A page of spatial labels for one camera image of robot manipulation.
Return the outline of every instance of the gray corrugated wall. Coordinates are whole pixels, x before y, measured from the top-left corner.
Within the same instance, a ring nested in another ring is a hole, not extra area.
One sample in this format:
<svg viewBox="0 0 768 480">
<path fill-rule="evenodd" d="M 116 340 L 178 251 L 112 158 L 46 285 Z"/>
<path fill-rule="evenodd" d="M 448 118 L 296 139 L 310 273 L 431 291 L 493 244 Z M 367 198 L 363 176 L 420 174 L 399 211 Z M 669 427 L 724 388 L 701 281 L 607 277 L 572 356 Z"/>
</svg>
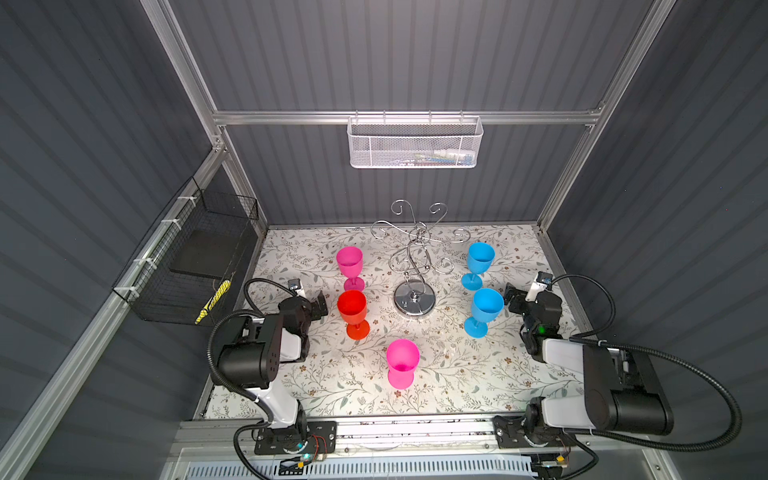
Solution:
<svg viewBox="0 0 768 480">
<path fill-rule="evenodd" d="M 448 222 L 536 220 L 584 127 L 492 125 L 477 167 L 439 170 L 352 168 L 342 126 L 228 131 L 270 222 L 306 225 L 404 221 L 390 210 L 399 198 L 419 220 L 439 201 L 448 205 Z"/>
<path fill-rule="evenodd" d="M 595 108 L 650 4 L 171 3 L 217 108 L 235 111 Z M 436 201 L 447 221 L 536 220 L 583 131 L 486 126 L 474 169 L 360 171 L 341 127 L 229 129 L 277 225 L 370 223 L 401 197 L 423 220 Z"/>
<path fill-rule="evenodd" d="M 678 4 L 549 234 L 566 270 L 615 295 L 604 338 L 689 359 L 739 400 L 741 436 L 674 454 L 684 476 L 745 478 L 763 470 L 768 428 L 768 3 Z M 604 321 L 604 300 L 576 288 Z M 674 439 L 724 430 L 710 387 L 658 370 Z"/>
<path fill-rule="evenodd" d="M 138 2 L 0 2 L 0 85 L 3 445 L 210 143 Z M 121 455 L 118 471 L 157 467 L 202 345 L 127 319 L 29 478 Z"/>
<path fill-rule="evenodd" d="M 648 0 L 174 0 L 220 110 L 594 108 Z"/>
</svg>

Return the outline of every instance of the chrome stand base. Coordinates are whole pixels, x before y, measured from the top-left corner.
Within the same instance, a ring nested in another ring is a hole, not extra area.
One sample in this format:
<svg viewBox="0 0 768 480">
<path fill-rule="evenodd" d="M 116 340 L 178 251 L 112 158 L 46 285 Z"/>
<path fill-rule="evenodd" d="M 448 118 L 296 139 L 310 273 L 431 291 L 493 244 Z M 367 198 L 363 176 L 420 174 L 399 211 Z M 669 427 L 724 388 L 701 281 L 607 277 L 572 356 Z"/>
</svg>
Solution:
<svg viewBox="0 0 768 480">
<path fill-rule="evenodd" d="M 436 303 L 435 291 L 421 280 L 407 280 L 395 289 L 395 306 L 409 318 L 426 315 Z"/>
</svg>

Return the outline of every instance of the floral tablecloth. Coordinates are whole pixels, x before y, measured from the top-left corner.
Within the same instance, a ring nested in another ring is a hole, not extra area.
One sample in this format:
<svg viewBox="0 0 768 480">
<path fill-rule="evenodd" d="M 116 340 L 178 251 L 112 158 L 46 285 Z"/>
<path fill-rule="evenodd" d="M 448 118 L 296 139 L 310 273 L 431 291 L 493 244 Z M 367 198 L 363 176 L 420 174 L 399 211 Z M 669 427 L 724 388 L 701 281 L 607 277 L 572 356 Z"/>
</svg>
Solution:
<svg viewBox="0 0 768 480">
<path fill-rule="evenodd" d="M 454 227 L 436 227 L 434 238 L 447 237 Z M 467 251 L 475 241 L 490 243 L 496 258 L 483 277 L 486 287 L 503 292 L 507 282 L 527 288 L 536 272 L 551 271 L 529 225 L 468 227 L 467 243 L 432 246 L 432 259 L 449 257 L 455 268 L 425 276 L 437 294 L 435 309 L 423 319 L 406 319 L 395 308 L 394 289 L 404 280 L 388 265 L 389 256 L 405 245 L 405 234 L 390 229 L 383 240 L 369 229 L 270 230 L 254 276 L 280 283 L 300 278 L 307 296 L 326 295 L 330 314 L 310 328 L 310 356 L 304 363 L 280 366 L 280 378 L 310 416 L 391 415 L 447 412 L 499 412 L 525 409 L 535 396 L 567 396 L 583 392 L 581 379 L 535 362 L 525 352 L 518 331 L 522 318 L 507 310 L 489 324 L 488 335 L 473 339 L 464 331 L 473 292 L 461 284 L 468 273 Z M 367 320 L 371 333 L 362 341 L 346 335 L 336 309 L 345 277 L 336 265 L 336 252 L 354 245 L 364 253 L 360 275 L 366 281 Z M 263 311 L 276 311 L 284 295 L 266 284 L 251 294 Z M 561 334 L 576 330 L 565 302 Z M 387 381 L 386 348 L 394 340 L 412 340 L 421 351 L 415 382 L 396 390 Z M 255 405 L 215 387 L 206 419 L 258 417 Z"/>
</svg>

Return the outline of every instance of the white wire basket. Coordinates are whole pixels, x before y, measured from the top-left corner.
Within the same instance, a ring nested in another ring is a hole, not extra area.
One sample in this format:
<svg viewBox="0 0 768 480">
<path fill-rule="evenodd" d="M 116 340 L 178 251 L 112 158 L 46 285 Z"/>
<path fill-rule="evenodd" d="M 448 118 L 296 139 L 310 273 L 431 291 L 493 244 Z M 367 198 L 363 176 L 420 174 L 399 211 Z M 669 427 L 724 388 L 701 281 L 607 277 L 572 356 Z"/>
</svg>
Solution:
<svg viewBox="0 0 768 480">
<path fill-rule="evenodd" d="M 350 117 L 346 133 L 354 168 L 473 168 L 483 130 L 480 117 L 419 121 L 387 114 Z"/>
</svg>

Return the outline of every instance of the wire mesh basket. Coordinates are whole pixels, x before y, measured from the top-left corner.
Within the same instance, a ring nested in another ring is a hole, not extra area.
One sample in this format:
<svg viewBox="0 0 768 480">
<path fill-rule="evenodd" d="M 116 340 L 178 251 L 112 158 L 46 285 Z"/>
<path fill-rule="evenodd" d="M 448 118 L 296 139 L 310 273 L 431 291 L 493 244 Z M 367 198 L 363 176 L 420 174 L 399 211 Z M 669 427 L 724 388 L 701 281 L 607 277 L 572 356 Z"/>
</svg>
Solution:
<svg viewBox="0 0 768 480">
<path fill-rule="evenodd" d="M 472 168 L 482 140 L 479 117 L 457 121 L 379 123 L 350 117 L 349 163 L 354 168 Z"/>
<path fill-rule="evenodd" d="M 134 280 L 113 290 L 144 320 L 212 326 L 235 307 L 258 241 L 257 220 L 256 199 L 198 190 L 175 219 L 164 220 L 166 229 L 151 253 L 132 260 L 141 262 Z M 218 255 L 190 250 L 201 239 Z M 207 265 L 190 272 L 183 263 L 192 261 L 194 269 L 196 257 Z"/>
</svg>

